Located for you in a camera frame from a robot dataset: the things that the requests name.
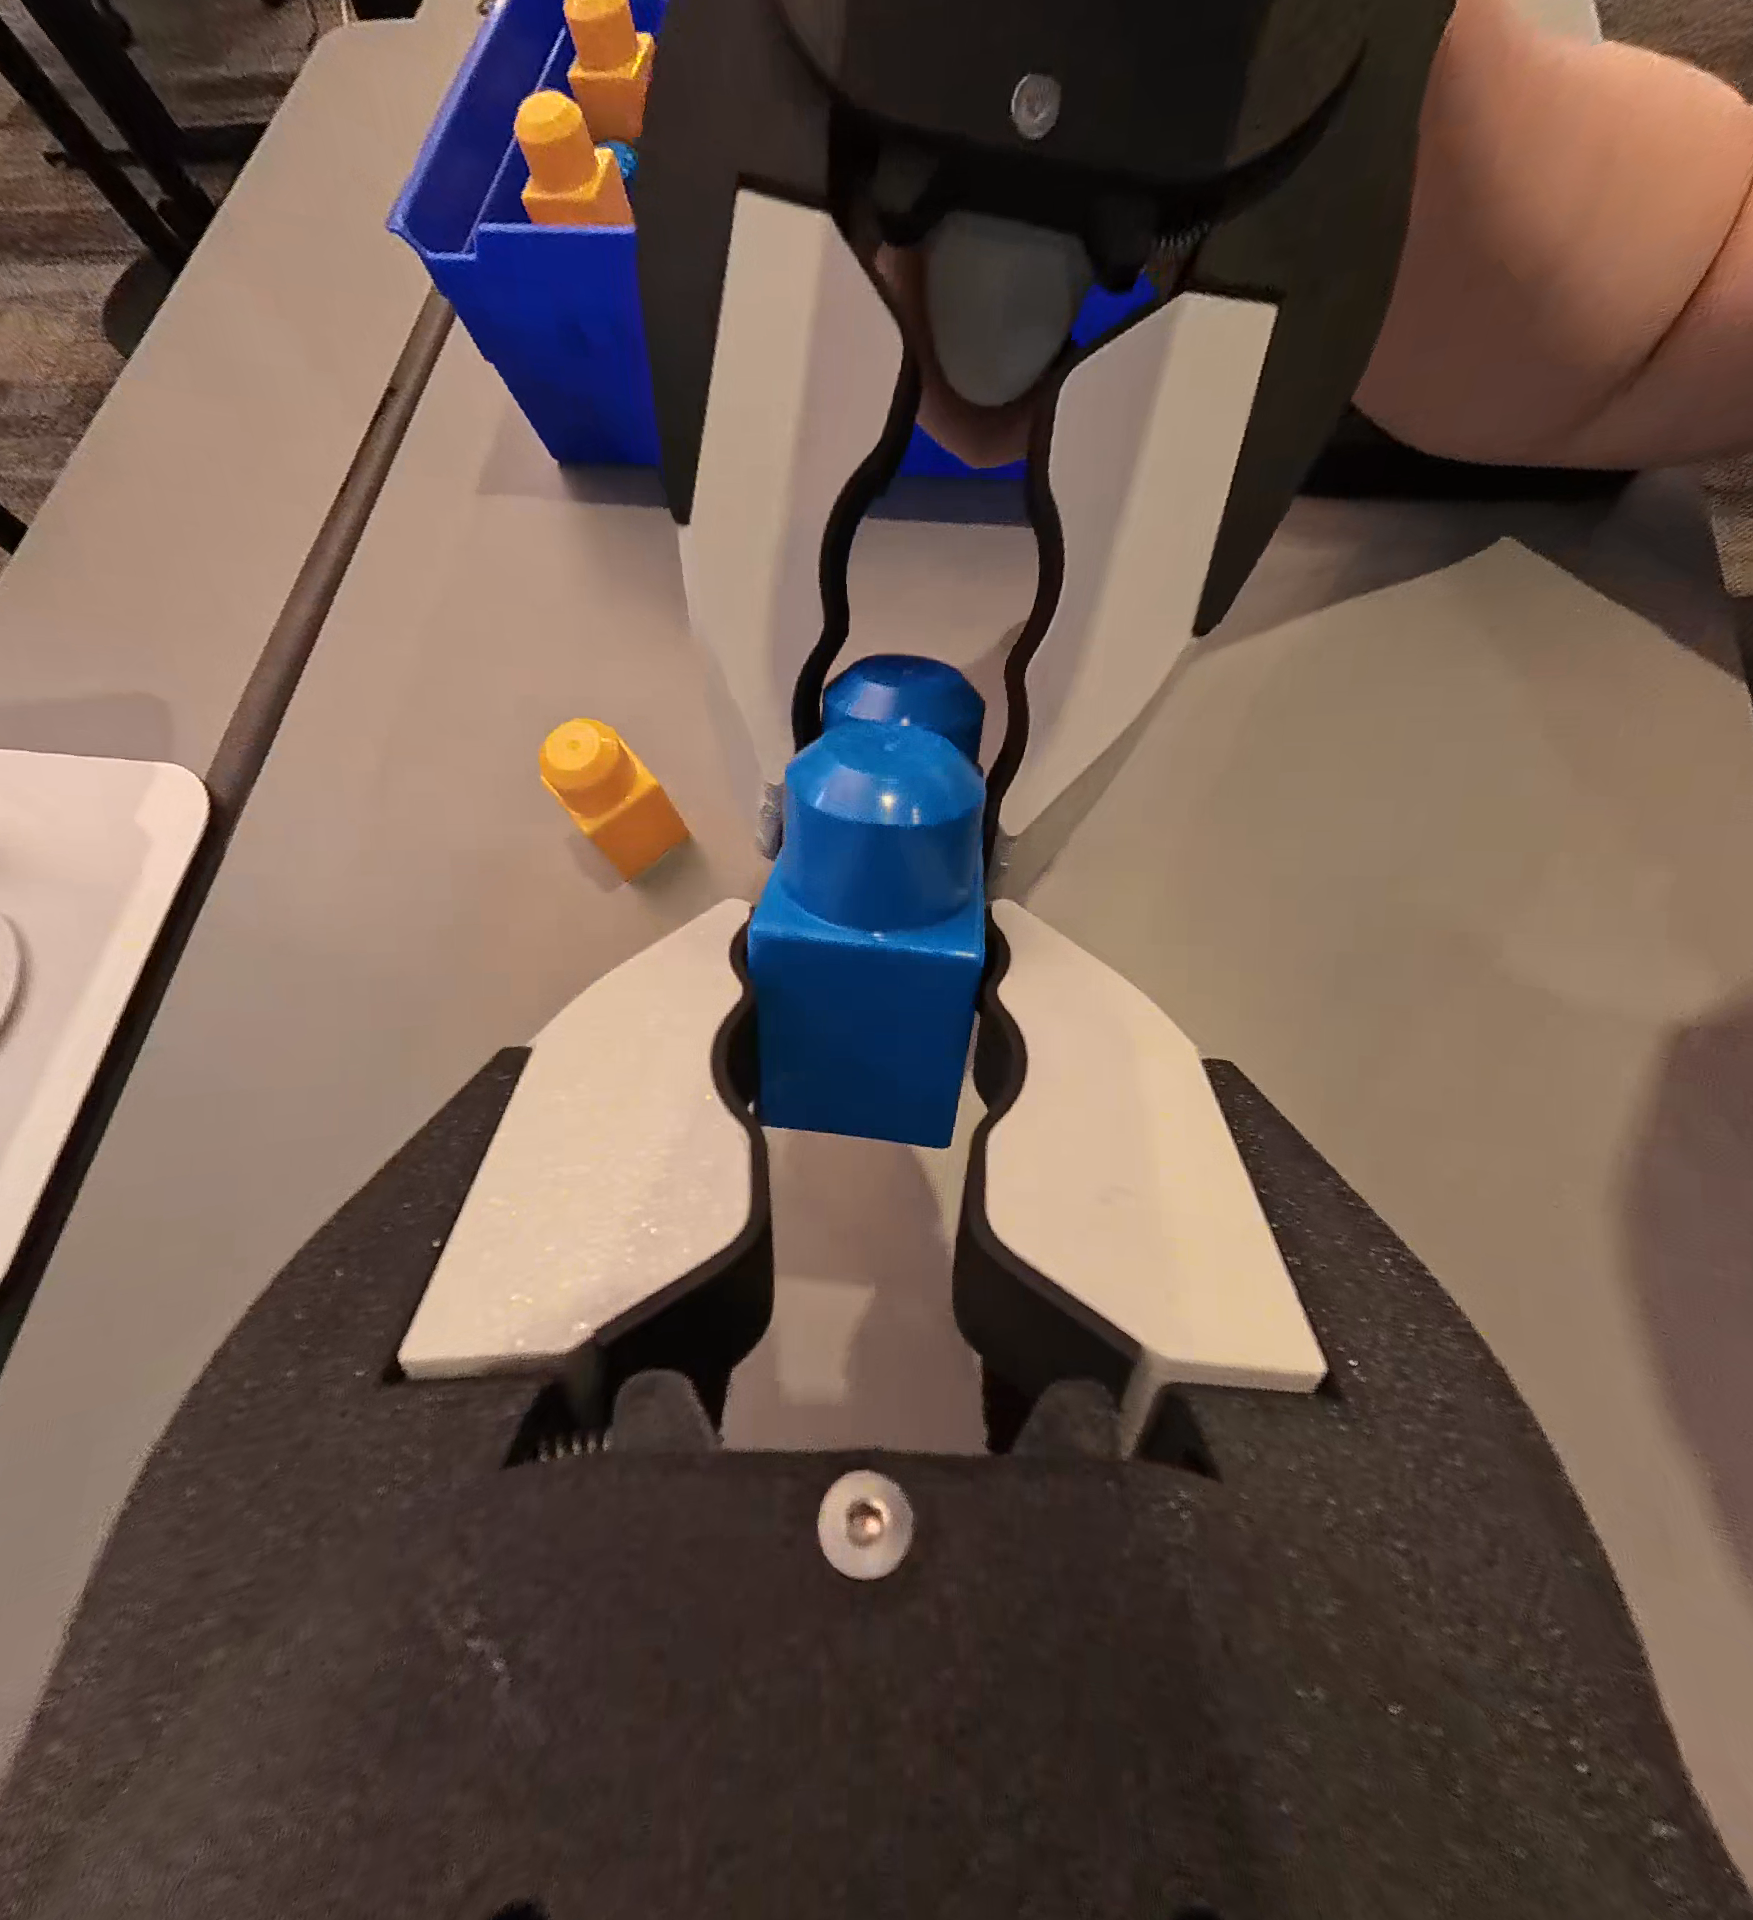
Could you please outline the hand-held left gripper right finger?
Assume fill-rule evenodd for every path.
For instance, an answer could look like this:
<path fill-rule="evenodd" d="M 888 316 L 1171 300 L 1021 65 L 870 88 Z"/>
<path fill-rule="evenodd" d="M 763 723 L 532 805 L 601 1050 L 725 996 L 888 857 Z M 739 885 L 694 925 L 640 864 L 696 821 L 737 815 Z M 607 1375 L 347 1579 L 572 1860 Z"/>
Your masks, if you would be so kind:
<path fill-rule="evenodd" d="M 949 1315 L 985 1453 L 1043 1393 L 1110 1393 L 1143 1453 L 1171 1393 L 1314 1397 L 1324 1347 L 1198 1043 L 1021 905 L 985 909 Z"/>

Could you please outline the white stand base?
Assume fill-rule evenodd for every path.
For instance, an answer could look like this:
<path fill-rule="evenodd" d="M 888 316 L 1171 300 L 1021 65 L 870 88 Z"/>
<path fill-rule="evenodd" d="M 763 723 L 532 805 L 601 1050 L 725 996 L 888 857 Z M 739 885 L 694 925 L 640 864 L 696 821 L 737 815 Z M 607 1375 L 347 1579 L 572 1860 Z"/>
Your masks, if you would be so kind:
<path fill-rule="evenodd" d="M 0 746 L 0 1284 L 207 825 L 183 763 Z"/>

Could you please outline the blue plastic bin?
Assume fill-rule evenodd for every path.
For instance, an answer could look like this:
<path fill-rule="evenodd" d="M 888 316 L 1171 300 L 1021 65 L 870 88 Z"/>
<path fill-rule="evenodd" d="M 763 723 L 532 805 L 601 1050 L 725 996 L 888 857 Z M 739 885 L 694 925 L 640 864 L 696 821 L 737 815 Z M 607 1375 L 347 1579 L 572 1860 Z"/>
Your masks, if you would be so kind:
<path fill-rule="evenodd" d="M 879 7 L 915 60 L 991 60 L 980 86 L 1010 146 L 1072 150 L 1072 114 L 1143 77 L 1156 7 Z M 541 454 L 572 468 L 654 468 L 650 346 L 689 325 L 694 236 L 538 231 L 519 207 L 512 114 L 567 88 L 562 7 L 495 7 L 451 77 L 442 120 L 393 207 L 393 236 L 506 381 Z"/>

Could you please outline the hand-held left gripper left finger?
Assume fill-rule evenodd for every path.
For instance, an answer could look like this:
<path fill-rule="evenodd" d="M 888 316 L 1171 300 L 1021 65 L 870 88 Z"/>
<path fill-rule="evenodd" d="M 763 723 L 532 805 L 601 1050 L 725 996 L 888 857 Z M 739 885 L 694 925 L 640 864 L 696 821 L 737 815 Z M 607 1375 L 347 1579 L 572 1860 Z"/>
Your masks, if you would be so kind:
<path fill-rule="evenodd" d="M 396 1375 L 541 1379 L 601 1433 L 640 1375 L 683 1375 L 725 1427 L 772 1322 L 772 1192 L 745 905 L 713 905 L 572 1004 L 506 1097 L 396 1345 Z"/>

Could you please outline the blue two-stud block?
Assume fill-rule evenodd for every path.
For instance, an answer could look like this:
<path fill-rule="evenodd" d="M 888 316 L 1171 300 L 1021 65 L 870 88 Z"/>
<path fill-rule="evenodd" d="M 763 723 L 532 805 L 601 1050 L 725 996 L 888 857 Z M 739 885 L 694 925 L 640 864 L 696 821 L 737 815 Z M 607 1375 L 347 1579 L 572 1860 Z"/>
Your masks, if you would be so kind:
<path fill-rule="evenodd" d="M 931 655 L 863 655 L 825 685 L 745 923 L 763 1124 L 959 1139 L 985 959 L 980 719 L 980 693 Z"/>

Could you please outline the black screen easel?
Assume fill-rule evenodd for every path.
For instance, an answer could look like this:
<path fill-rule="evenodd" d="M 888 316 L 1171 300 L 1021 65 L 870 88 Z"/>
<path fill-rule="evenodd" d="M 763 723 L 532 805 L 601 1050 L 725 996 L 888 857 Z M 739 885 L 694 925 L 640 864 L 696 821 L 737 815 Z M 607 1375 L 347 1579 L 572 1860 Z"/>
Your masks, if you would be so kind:
<path fill-rule="evenodd" d="M 141 249 L 183 276 L 195 249 L 207 242 L 215 197 L 197 186 L 207 169 L 243 169 L 262 120 L 209 120 L 189 124 L 170 114 L 159 86 L 130 60 L 130 29 L 122 7 L 104 0 L 22 0 L 22 19 L 106 120 L 104 139 L 86 108 L 54 86 L 54 75 L 22 50 L 22 39 L 0 13 L 0 86 L 29 108 L 46 134 L 46 157 L 70 160 L 104 207 L 141 236 Z"/>

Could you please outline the yellow two-stud block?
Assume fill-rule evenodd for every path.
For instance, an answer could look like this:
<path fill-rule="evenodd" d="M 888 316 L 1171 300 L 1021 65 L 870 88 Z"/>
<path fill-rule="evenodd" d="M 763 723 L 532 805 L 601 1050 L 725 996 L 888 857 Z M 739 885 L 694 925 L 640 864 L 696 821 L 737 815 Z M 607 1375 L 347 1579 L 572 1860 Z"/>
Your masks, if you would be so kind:
<path fill-rule="evenodd" d="M 523 157 L 523 217 L 538 231 L 635 231 L 623 157 L 591 139 L 567 88 L 532 88 L 512 114 Z"/>

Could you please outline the person's right hand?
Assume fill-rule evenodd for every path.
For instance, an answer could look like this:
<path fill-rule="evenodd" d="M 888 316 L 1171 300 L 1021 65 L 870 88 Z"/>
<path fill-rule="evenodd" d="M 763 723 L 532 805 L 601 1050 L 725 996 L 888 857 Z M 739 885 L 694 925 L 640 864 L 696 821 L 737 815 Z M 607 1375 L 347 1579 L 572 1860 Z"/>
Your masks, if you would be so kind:
<path fill-rule="evenodd" d="M 949 388 L 924 388 L 915 419 L 963 468 L 1003 468 L 1003 464 L 1028 458 L 1036 393 L 1010 398 L 1010 404 L 970 404 Z"/>

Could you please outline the person's right forearm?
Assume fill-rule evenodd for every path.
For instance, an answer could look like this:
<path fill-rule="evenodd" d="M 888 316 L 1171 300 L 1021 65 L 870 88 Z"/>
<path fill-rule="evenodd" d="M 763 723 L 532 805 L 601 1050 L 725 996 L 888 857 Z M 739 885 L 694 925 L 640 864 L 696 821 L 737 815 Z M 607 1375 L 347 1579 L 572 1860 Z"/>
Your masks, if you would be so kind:
<path fill-rule="evenodd" d="M 1753 104 L 1464 0 L 1358 410 L 1459 464 L 1680 468 L 1753 454 Z"/>

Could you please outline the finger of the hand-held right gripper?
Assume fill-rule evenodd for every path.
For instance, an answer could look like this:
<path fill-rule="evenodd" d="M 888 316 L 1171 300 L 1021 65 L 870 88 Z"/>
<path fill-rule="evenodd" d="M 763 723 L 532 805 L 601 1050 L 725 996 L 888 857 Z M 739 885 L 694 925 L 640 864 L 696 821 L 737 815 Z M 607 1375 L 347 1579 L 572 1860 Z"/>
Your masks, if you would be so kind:
<path fill-rule="evenodd" d="M 1175 293 L 1061 381 L 1061 605 L 1021 679 L 1028 746 L 1003 781 L 1003 839 L 1151 709 L 1195 646 L 1268 325 L 1268 300 Z"/>
<path fill-rule="evenodd" d="M 754 845 L 775 845 L 797 677 L 822 646 L 822 544 L 879 444 L 906 333 L 815 207 L 737 197 L 694 516 L 689 627 Z"/>

